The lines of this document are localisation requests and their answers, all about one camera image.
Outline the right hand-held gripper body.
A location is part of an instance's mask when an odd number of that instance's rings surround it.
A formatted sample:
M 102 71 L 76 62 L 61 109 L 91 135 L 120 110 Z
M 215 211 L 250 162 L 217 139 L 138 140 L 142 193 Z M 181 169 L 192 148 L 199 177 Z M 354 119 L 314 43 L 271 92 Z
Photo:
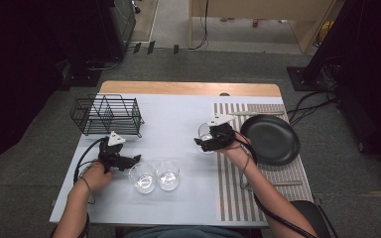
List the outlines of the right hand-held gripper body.
M 213 141 L 212 147 L 215 147 L 216 150 L 228 147 L 235 140 L 234 130 L 230 126 L 230 122 L 235 119 L 234 115 L 215 114 L 208 122 L 211 140 Z

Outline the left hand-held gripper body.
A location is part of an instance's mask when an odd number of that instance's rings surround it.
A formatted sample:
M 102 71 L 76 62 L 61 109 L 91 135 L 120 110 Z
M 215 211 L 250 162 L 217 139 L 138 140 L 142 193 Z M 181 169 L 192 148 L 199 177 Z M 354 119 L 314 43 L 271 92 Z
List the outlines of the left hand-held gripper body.
M 106 172 L 109 172 L 111 168 L 118 169 L 121 165 L 129 165 L 127 162 L 128 157 L 120 155 L 125 142 L 126 140 L 114 131 L 100 142 L 98 160 L 104 165 Z

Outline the clear drinking glass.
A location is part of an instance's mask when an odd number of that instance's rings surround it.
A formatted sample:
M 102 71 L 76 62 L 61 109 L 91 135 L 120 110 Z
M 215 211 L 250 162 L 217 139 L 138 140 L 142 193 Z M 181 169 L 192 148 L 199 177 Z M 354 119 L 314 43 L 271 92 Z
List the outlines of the clear drinking glass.
M 154 168 L 147 163 L 138 163 L 134 165 L 128 174 L 129 181 L 138 192 L 147 194 L 152 192 L 157 185 L 157 179 Z
M 174 161 L 161 161 L 156 165 L 156 175 L 162 190 L 172 191 L 180 183 L 180 167 Z
M 207 140 L 210 140 L 212 139 L 212 136 L 210 135 L 210 130 L 209 130 L 209 126 L 204 123 L 204 124 L 201 124 L 198 128 L 198 138 L 201 139 L 202 141 L 207 141 Z M 205 152 L 201 146 L 199 146 L 199 150 L 203 153 L 203 154 L 212 154 L 213 151 L 207 151 Z

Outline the person's right hand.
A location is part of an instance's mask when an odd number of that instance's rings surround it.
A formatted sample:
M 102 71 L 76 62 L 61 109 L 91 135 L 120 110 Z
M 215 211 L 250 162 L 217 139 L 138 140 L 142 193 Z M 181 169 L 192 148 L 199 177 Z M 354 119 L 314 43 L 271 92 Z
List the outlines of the person's right hand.
M 236 133 L 236 140 L 227 148 L 218 150 L 218 153 L 223 154 L 229 161 L 236 166 L 239 170 L 254 164 L 253 159 L 246 153 L 241 143 L 249 144 L 250 140 L 246 137 Z

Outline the person's left hand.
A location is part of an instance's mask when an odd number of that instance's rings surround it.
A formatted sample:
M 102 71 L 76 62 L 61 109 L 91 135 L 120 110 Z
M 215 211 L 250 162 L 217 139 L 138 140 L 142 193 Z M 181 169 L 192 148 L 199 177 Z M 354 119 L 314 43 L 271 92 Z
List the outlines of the person's left hand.
M 104 189 L 113 179 L 112 172 L 106 172 L 101 162 L 92 162 L 75 183 L 75 194 L 91 195 Z

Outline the pale table cover sheet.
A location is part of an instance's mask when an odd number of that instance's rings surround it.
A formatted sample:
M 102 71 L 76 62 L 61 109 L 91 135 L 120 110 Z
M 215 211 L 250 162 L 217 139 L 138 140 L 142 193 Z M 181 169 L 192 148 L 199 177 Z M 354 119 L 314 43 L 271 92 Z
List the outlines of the pale table cover sheet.
M 116 172 L 112 182 L 88 206 L 90 222 L 110 225 L 212 225 L 264 226 L 264 222 L 221 222 L 217 219 L 217 154 L 203 154 L 194 142 L 198 127 L 215 114 L 214 103 L 283 104 L 278 96 L 206 96 L 135 94 L 145 121 L 141 136 L 129 136 L 122 154 L 140 155 L 151 165 L 173 160 L 180 167 L 180 183 L 173 191 L 156 187 L 142 194 L 126 172 Z

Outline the grey stick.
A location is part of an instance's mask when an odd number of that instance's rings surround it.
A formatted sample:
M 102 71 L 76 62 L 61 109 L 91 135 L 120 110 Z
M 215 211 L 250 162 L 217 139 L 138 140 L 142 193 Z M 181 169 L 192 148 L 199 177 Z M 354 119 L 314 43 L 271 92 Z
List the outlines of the grey stick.
M 283 115 L 285 112 L 278 111 L 278 112 L 256 112 L 256 111 L 239 111 L 239 112 L 231 112 L 228 113 L 228 115 L 235 115 L 235 116 L 255 116 L 255 115 Z
M 290 181 L 276 181 L 272 182 L 275 186 L 289 186 L 289 185 L 303 185 L 301 180 L 290 180 Z

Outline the black round plate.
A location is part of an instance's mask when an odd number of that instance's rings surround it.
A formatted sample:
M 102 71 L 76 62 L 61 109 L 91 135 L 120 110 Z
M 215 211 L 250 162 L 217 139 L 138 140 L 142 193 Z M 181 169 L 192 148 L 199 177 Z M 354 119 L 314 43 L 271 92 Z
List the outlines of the black round plate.
M 285 120 L 272 115 L 247 119 L 240 133 L 250 140 L 257 162 L 267 166 L 290 164 L 300 152 L 300 139 Z

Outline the striped grey placemat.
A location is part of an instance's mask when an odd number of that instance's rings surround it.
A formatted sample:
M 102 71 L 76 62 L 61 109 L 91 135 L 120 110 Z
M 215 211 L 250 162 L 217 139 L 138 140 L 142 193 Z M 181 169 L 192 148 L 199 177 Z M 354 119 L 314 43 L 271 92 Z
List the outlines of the striped grey placemat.
M 285 112 L 283 104 L 253 104 L 253 103 L 214 103 L 215 114 L 228 114 L 239 111 Z M 288 123 L 287 113 L 277 115 Z M 249 186 L 242 189 L 246 178 L 241 178 L 239 170 L 224 156 L 217 156 L 218 179 L 218 209 L 217 219 L 221 222 L 264 222 L 263 213 L 257 207 Z M 267 166 L 258 163 L 262 174 L 270 181 L 301 180 L 303 185 L 276 186 L 278 192 L 289 201 L 307 200 L 313 202 L 310 185 L 300 156 L 285 166 Z

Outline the black stand base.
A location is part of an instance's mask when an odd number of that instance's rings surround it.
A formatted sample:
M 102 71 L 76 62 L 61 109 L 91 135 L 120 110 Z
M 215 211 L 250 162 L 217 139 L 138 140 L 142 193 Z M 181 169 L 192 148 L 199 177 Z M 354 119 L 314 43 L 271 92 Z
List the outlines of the black stand base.
M 328 91 L 328 86 L 319 71 L 307 67 L 288 66 L 287 73 L 296 91 Z
M 72 87 L 95 87 L 102 74 L 102 64 L 91 64 L 87 61 L 66 61 L 62 74 L 63 82 L 60 90 L 70 90 Z

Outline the person's teal shirt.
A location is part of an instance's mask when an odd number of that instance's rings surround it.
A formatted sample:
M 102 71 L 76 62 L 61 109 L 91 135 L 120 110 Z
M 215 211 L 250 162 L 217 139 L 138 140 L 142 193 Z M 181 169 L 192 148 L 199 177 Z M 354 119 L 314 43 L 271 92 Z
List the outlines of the person's teal shirt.
M 211 226 L 157 226 L 131 228 L 121 232 L 122 238 L 245 238 L 229 229 Z

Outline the black chair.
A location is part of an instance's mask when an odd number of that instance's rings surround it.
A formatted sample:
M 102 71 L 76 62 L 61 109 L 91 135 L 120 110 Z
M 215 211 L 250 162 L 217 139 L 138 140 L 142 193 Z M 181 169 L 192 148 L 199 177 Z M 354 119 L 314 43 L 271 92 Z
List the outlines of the black chair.
M 338 238 L 323 209 L 307 200 L 292 201 L 292 205 L 308 220 L 318 238 Z

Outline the dark curtain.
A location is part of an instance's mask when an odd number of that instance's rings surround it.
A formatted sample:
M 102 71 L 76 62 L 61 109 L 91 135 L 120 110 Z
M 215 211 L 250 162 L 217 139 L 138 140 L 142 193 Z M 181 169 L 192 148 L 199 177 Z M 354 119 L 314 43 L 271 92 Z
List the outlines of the dark curtain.
M 345 0 L 304 71 L 336 64 L 336 93 L 364 152 L 381 155 L 381 0 Z
M 63 82 L 66 61 L 122 56 L 110 0 L 0 0 L 0 155 Z

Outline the dark grey cabinet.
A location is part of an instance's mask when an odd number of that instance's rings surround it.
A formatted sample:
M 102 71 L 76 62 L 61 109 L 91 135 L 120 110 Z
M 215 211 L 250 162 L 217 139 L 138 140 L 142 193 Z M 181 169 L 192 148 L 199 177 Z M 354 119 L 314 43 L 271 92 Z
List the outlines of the dark grey cabinet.
M 125 53 L 133 34 L 136 20 L 132 0 L 110 0 L 110 15 L 121 53 Z

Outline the yellow object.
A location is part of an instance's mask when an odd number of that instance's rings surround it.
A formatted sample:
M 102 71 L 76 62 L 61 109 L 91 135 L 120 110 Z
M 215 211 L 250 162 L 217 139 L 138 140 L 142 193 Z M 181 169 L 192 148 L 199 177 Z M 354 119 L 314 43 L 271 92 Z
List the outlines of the yellow object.
M 315 46 L 320 46 L 323 42 L 324 38 L 327 36 L 328 32 L 330 31 L 331 27 L 333 25 L 333 21 L 326 21 L 322 27 L 320 28 L 316 39 L 314 41 Z

